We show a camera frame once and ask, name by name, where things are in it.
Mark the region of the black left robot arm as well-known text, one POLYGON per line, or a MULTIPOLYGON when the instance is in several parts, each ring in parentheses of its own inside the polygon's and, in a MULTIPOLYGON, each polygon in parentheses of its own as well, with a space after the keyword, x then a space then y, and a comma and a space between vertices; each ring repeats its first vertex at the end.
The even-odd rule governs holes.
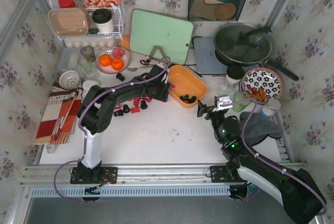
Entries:
POLYGON ((171 90, 169 68, 154 65, 147 73, 111 88, 92 86, 78 111, 78 127, 83 133, 83 155, 71 173, 71 184, 98 183, 102 175, 103 132, 109 127, 114 109, 130 99, 147 97, 167 102, 171 90))

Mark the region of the green translucent cup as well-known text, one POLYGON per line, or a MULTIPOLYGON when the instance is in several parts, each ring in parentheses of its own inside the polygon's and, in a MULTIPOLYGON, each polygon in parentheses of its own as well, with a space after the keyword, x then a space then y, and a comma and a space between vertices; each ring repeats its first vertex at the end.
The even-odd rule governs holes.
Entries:
POLYGON ((245 110, 251 102, 250 100, 247 101, 244 100, 249 98, 250 96, 246 92, 243 91, 236 92, 233 97, 233 102, 236 102, 236 104, 233 105, 232 110, 234 112, 242 112, 243 110, 245 110))

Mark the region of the orange plastic storage basket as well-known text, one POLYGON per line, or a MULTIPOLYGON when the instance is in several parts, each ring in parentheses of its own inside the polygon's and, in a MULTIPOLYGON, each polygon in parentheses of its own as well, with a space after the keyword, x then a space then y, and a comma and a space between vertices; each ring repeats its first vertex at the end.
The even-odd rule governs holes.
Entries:
POLYGON ((168 82, 175 87, 170 91, 172 98, 187 109, 194 107, 208 91, 207 85, 182 65, 170 67, 168 82), (180 99, 183 95, 188 95, 189 98, 195 96, 196 100, 193 103, 186 103, 180 99))

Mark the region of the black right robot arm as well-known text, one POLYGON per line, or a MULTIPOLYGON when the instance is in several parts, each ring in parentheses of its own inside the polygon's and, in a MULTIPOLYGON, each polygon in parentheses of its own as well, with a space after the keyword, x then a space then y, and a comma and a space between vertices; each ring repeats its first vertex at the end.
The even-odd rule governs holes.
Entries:
POLYGON ((327 212, 327 202, 312 176, 279 165, 246 143, 246 125, 239 126, 234 116, 225 117, 234 104, 224 96, 212 106, 197 102, 197 116, 211 122, 214 137, 227 159, 226 171, 231 180, 245 180, 278 201, 295 223, 309 223, 327 212))

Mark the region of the grey cloth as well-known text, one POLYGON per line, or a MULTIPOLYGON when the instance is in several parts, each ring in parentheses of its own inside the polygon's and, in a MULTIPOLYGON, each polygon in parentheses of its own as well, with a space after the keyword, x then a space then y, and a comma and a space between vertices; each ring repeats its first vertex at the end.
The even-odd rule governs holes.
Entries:
MULTIPOLYGON (((249 115, 250 112, 241 113, 238 123, 241 130, 243 130, 249 115)), ((269 118, 254 113, 246 124, 244 137, 245 142, 249 146, 255 146, 263 142, 267 137, 280 139, 282 134, 283 131, 278 124, 274 123, 269 118)))

